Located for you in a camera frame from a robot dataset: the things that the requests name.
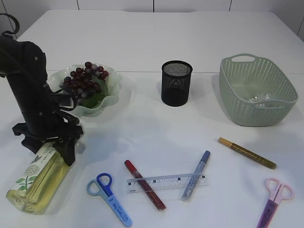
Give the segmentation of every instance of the yellow bottle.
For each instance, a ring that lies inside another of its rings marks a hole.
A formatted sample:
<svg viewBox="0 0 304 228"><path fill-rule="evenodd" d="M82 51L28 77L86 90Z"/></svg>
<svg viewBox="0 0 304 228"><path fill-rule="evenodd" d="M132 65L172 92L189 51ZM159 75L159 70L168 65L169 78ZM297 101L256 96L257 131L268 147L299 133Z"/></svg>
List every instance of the yellow bottle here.
<svg viewBox="0 0 304 228"><path fill-rule="evenodd" d="M43 214L70 167L53 142L44 144L23 176L7 192L6 197L19 210Z"/></svg>

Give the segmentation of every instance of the ruler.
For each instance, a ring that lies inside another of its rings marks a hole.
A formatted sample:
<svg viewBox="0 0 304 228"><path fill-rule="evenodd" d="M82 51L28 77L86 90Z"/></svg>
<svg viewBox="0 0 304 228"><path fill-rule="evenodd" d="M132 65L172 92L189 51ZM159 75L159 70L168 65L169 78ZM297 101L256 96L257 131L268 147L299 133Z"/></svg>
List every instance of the ruler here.
<svg viewBox="0 0 304 228"><path fill-rule="evenodd" d="M208 186L208 181L203 173L188 173L158 177L145 177L127 179L126 189L127 193L145 192L138 183L140 180L145 180L153 191L170 190L170 189L184 189L187 187L191 177L198 177L197 187Z"/></svg>

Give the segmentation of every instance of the green plastic basket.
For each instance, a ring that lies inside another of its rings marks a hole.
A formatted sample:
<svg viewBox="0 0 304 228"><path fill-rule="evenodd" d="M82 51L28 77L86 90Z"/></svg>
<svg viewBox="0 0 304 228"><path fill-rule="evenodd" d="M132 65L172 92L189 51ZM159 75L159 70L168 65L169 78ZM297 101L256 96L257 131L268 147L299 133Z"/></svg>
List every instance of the green plastic basket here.
<svg viewBox="0 0 304 228"><path fill-rule="evenodd" d="M236 61L251 57L253 61ZM266 58L239 54L222 60L219 88L227 112L241 126L272 126L283 120L298 94L281 69ZM253 102L260 95L268 100Z"/></svg>

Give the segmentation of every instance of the marker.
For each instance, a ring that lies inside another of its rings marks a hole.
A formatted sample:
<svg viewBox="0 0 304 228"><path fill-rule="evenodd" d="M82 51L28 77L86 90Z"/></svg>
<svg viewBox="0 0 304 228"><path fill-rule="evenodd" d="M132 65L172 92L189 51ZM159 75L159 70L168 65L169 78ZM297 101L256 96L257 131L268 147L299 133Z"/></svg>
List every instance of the marker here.
<svg viewBox="0 0 304 228"><path fill-rule="evenodd" d="M205 166L206 166L206 163L208 161L208 158L210 156L210 152L209 151L205 151L203 157L201 158L201 160L199 161L199 164L197 165L194 173L199 173L198 175L193 175L183 193L183 195L181 196L181 200L184 201L184 202L187 202L189 201L192 193L193 193L193 190L199 180L199 177L200 177L200 173L203 172Z"/></svg>
<svg viewBox="0 0 304 228"><path fill-rule="evenodd" d="M137 169L133 166L133 164L129 160L126 160L124 164L126 165L127 169L130 171L130 173L134 178L143 178L143 176L137 171ZM149 199L152 201L152 203L156 206L157 210L162 211L166 209L164 203L161 201L160 198L158 198L156 193L153 191L153 189L145 180L139 180L138 183L145 191Z"/></svg>
<svg viewBox="0 0 304 228"><path fill-rule="evenodd" d="M218 139L218 142L220 142L221 144L233 149L234 151L236 152L239 152L241 153L242 155L270 168L270 169L275 169L276 168L276 164L273 163L272 161L266 159L266 158L263 158L262 156L260 155L257 155L256 153L253 153L252 151L250 150L247 150L245 149L244 147L241 147L233 142L230 142L226 139L223 139L223 138L219 138Z"/></svg>

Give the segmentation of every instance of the red marker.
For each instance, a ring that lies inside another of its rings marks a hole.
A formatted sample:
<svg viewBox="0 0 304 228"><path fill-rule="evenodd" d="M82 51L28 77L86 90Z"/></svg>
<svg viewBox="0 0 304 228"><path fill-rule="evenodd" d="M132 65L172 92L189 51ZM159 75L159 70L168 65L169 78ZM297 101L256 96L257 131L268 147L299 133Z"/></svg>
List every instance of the red marker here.
<svg viewBox="0 0 304 228"><path fill-rule="evenodd" d="M134 178L143 178L143 176L137 171L137 169L133 166L133 164L129 160L126 160L124 164L126 165L127 169L130 171L130 173ZM158 198L156 193L153 191L153 189L145 180L139 180L138 183L145 191L149 199L152 201L152 203L156 206L157 210L161 211L166 209L164 203L161 201L160 198Z"/></svg>

